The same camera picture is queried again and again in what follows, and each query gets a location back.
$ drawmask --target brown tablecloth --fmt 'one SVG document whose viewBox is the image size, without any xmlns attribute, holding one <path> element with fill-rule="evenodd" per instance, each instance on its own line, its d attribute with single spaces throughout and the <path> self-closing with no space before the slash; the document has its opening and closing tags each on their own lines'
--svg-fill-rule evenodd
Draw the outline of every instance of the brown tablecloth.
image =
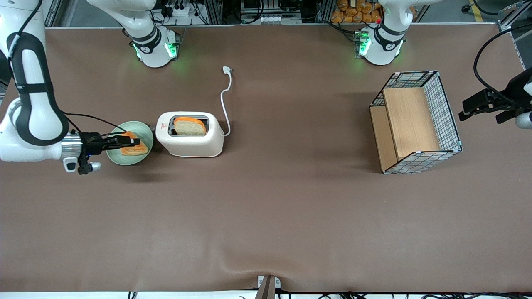
<svg viewBox="0 0 532 299">
<path fill-rule="evenodd" d="M 463 153 L 384 176 L 368 111 L 392 72 L 436 69 L 458 117 L 482 89 L 473 59 L 497 32 L 415 25 L 377 67 L 327 26 L 190 28 L 179 61 L 149 69 L 120 30 L 48 30 L 63 110 L 223 120 L 227 65 L 233 132 L 213 159 L 159 147 L 131 167 L 93 157 L 103 170 L 88 176 L 0 163 L 0 291 L 245 289 L 263 274 L 298 292 L 532 291 L 530 131 L 479 115 L 458 123 Z M 479 69 L 496 88 L 522 71 L 510 36 Z"/>
</svg>

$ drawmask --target white power cord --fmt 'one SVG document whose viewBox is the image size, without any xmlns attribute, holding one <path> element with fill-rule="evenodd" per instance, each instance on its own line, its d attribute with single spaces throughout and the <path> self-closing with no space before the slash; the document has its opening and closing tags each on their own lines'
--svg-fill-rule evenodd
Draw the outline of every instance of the white power cord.
<svg viewBox="0 0 532 299">
<path fill-rule="evenodd" d="M 224 137 L 227 137 L 229 136 L 229 134 L 231 134 L 231 124 L 229 123 L 229 117 L 227 117 L 227 111 L 226 111 L 226 106 L 225 104 L 223 103 L 223 94 L 228 91 L 229 89 L 231 89 L 231 83 L 232 83 L 232 76 L 231 76 L 231 72 L 232 72 L 232 68 L 230 67 L 223 67 L 222 68 L 223 70 L 223 73 L 224 74 L 227 74 L 229 76 L 229 86 L 222 90 L 222 92 L 220 92 L 220 101 L 222 103 L 222 109 L 223 109 L 223 115 L 226 116 L 226 121 L 227 121 L 227 133 L 224 134 Z"/>
</svg>

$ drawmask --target bread slice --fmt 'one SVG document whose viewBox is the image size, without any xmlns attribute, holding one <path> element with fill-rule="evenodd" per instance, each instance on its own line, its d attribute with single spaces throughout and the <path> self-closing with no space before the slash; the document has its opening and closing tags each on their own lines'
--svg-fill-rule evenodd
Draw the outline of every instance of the bread slice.
<svg viewBox="0 0 532 299">
<path fill-rule="evenodd" d="M 205 136 L 207 128 L 199 119 L 189 117 L 178 117 L 173 121 L 177 135 L 185 136 Z"/>
<path fill-rule="evenodd" d="M 127 131 L 126 133 L 122 134 L 122 136 L 127 136 L 131 139 L 138 138 L 135 133 L 131 131 Z M 124 156 L 140 156 L 145 155 L 148 153 L 148 147 L 140 141 L 140 144 L 137 144 L 135 146 L 126 146 L 120 149 L 120 153 Z"/>
</svg>

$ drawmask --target green bowl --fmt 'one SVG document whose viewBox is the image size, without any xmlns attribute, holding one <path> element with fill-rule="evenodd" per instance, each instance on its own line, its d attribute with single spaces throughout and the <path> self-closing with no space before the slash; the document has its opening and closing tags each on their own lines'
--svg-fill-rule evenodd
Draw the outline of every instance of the green bowl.
<svg viewBox="0 0 532 299">
<path fill-rule="evenodd" d="M 136 164 L 140 161 L 142 161 L 153 147 L 153 133 L 149 129 L 149 127 L 140 121 L 128 121 L 120 125 L 121 128 L 123 128 L 126 131 L 131 131 L 137 135 L 137 137 L 142 141 L 147 147 L 148 152 L 144 155 L 138 155 L 138 156 L 124 156 L 122 153 L 120 153 L 120 149 L 113 149 L 111 151 L 106 151 L 107 156 L 111 161 L 118 165 L 122 166 L 128 166 Z M 111 131 L 111 133 L 121 132 L 119 128 L 114 128 L 114 130 Z"/>
</svg>

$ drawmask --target bread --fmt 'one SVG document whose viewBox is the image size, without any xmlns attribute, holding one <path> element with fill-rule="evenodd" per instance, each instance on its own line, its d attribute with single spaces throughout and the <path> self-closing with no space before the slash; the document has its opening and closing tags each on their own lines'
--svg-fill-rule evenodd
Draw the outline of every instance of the bread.
<svg viewBox="0 0 532 299">
<path fill-rule="evenodd" d="M 177 135 L 185 136 L 205 136 L 207 128 L 199 119 L 189 117 L 178 117 L 173 121 L 173 126 Z"/>
<path fill-rule="evenodd" d="M 371 23 L 371 16 L 367 13 L 362 15 L 362 22 Z"/>
<path fill-rule="evenodd" d="M 349 2 L 347 0 L 338 0 L 337 5 L 338 9 L 340 9 L 341 11 L 345 11 L 349 8 Z"/>
<path fill-rule="evenodd" d="M 127 136 L 131 139 L 138 138 L 135 133 L 127 131 L 122 136 Z M 124 156 L 140 156 L 148 153 L 148 147 L 141 141 L 135 146 L 126 146 L 120 149 L 120 153 Z"/>
<path fill-rule="evenodd" d="M 350 8 L 348 8 L 348 9 L 345 11 L 345 16 L 354 17 L 354 16 L 356 16 L 357 13 L 358 13 L 358 11 L 356 11 L 356 8 L 354 8 L 354 7 L 350 7 Z"/>
<path fill-rule="evenodd" d="M 353 23 L 360 23 L 362 21 L 362 13 L 359 12 L 353 17 Z"/>
<path fill-rule="evenodd" d="M 341 23 L 344 20 L 344 12 L 341 11 L 334 11 L 331 16 L 331 22 L 333 23 Z"/>
<path fill-rule="evenodd" d="M 371 8 L 372 8 L 372 4 L 366 2 L 365 0 L 358 0 L 357 3 L 356 3 L 356 9 L 359 12 L 370 13 L 371 12 Z"/>
<path fill-rule="evenodd" d="M 380 12 L 379 11 L 372 11 L 371 12 L 371 22 L 376 23 L 378 20 L 380 20 Z"/>
<path fill-rule="evenodd" d="M 413 20 L 415 21 L 415 20 L 418 18 L 418 10 L 415 9 L 414 6 L 410 6 L 410 10 L 411 10 L 412 13 L 414 14 L 414 15 L 412 16 L 412 18 L 413 18 Z"/>
</svg>

